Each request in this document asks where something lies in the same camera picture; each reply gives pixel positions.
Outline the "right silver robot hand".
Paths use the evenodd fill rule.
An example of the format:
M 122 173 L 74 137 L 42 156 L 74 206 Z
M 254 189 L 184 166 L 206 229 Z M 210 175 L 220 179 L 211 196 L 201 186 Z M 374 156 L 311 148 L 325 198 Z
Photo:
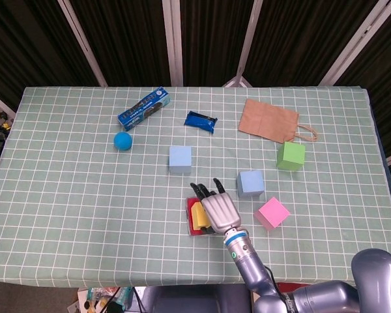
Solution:
M 205 209 L 211 228 L 216 233 L 224 235 L 230 229 L 241 226 L 241 217 L 222 183 L 217 178 L 213 181 L 217 192 L 208 190 L 203 184 L 190 183 L 190 186 Z

